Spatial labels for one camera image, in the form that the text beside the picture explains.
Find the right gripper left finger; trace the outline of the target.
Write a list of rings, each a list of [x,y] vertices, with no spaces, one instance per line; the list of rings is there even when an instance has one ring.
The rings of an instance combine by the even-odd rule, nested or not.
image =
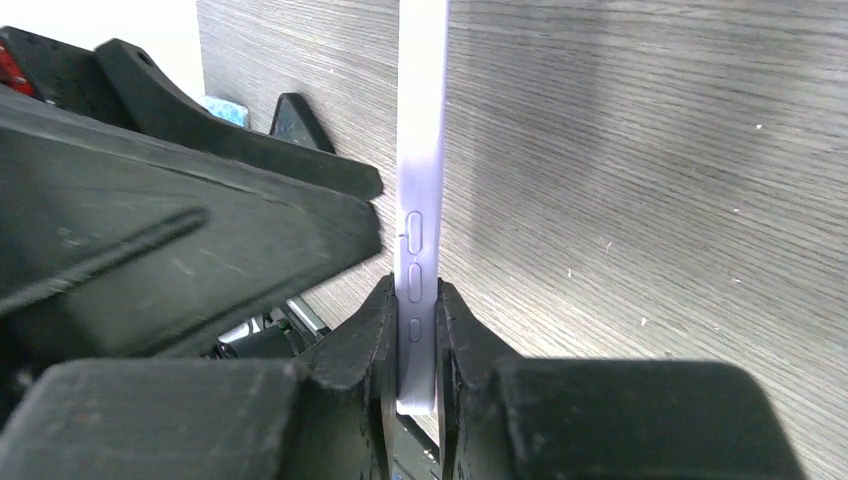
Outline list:
[[[290,359],[98,359],[49,368],[1,434],[5,479],[387,479],[397,302]]]

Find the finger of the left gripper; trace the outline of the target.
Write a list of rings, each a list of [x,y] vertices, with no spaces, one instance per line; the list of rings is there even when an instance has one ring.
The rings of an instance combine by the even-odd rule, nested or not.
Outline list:
[[[191,355],[380,252],[368,202],[1,93],[1,329]]]
[[[4,26],[1,81],[56,108],[370,201],[383,192],[362,162],[220,119],[183,93],[142,48],[112,39],[86,50]]]

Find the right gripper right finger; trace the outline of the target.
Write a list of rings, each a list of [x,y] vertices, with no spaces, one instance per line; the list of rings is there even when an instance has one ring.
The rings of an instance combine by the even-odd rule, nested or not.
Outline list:
[[[440,285],[446,479],[801,479],[760,385],[715,361],[518,354]]]

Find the phone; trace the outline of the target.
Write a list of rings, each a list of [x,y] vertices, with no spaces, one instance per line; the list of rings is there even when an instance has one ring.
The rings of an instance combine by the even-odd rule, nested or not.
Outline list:
[[[435,408],[436,302],[444,192],[448,0],[401,0],[397,62],[396,409]]]

